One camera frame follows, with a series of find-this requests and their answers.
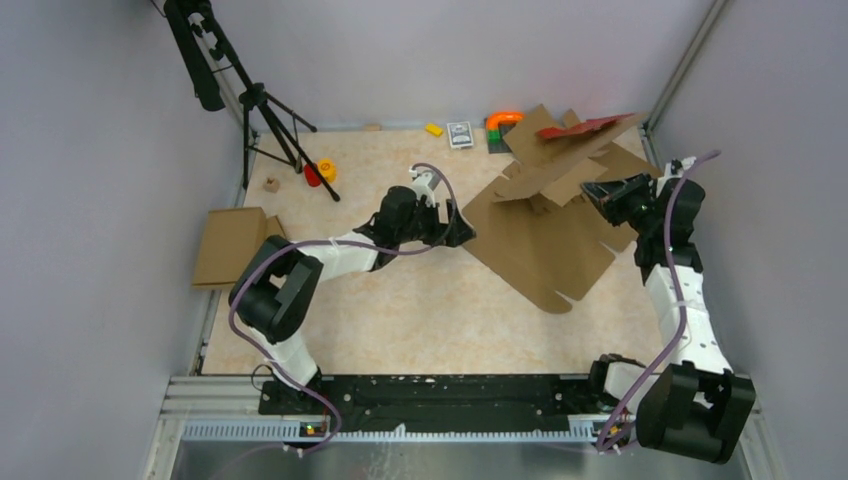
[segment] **small wooden block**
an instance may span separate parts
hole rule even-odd
[[[280,189],[280,181],[274,177],[268,177],[262,184],[262,189],[266,192],[277,193],[277,190]]]

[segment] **cardboard sheet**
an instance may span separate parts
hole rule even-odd
[[[535,132],[556,121],[544,107],[530,112],[507,135],[520,164],[505,168],[504,176],[463,209],[477,229],[466,250],[541,310],[571,310],[571,302],[582,299],[612,264],[613,251],[636,237],[630,227],[610,226],[582,197],[580,183],[660,173],[611,143],[641,118],[630,115],[576,141],[563,138],[552,145]],[[566,119],[579,121],[573,112]]]

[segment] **cardboard box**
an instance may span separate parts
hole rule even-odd
[[[194,266],[192,287],[231,288],[262,242],[271,235],[285,237],[283,226],[276,215],[266,217],[259,207],[209,212]]]
[[[631,114],[546,140],[537,132],[581,122],[573,111],[560,124],[544,106],[532,110],[504,137],[517,162],[462,211],[477,230],[466,250],[540,309],[571,310],[570,300],[582,299],[612,264],[610,249],[621,252],[636,238],[628,226],[610,226],[582,196],[580,184],[660,174],[611,143],[643,118]]]

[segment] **gray wall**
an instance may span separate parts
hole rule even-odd
[[[254,81],[317,125],[339,127],[482,122],[539,102],[586,116],[648,109],[710,3],[250,0],[214,8]]]
[[[239,130],[142,0],[0,14],[0,478],[136,478],[202,296]]]
[[[706,295],[790,474],[844,478],[848,3],[733,2],[659,128],[696,174]]]

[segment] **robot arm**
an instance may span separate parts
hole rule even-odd
[[[638,233],[635,263],[659,319],[664,344],[675,338],[680,302],[671,280],[662,239],[664,214],[671,191],[694,157],[672,161],[657,180],[647,174],[624,180],[583,184],[583,191],[612,225],[627,222]],[[661,374],[648,377],[627,402],[636,413],[639,443],[678,455],[725,463],[738,442],[756,393],[747,378],[733,374],[713,334],[702,294],[703,266],[690,242],[693,221],[704,190],[688,181],[674,205],[671,248],[683,289],[687,323],[667,357]],[[617,355],[604,355],[592,365],[590,381],[617,399],[644,372],[644,366]]]
[[[379,270],[397,256],[394,252],[404,243],[458,247],[474,238],[474,230],[451,200],[446,201],[448,223],[440,222],[433,192],[440,178],[431,170],[413,169],[410,173],[412,185],[389,188],[380,210],[367,223],[328,241],[305,242],[284,254],[245,290],[237,305],[236,313],[249,327],[250,335],[271,354],[269,360],[278,363],[300,385],[307,385],[318,374],[300,332],[318,283],[347,273]],[[236,282],[229,303],[232,305],[236,293],[259,265],[289,245],[282,237],[268,238]],[[283,279],[281,285],[276,280],[279,278]],[[278,379],[295,387],[284,378]]]

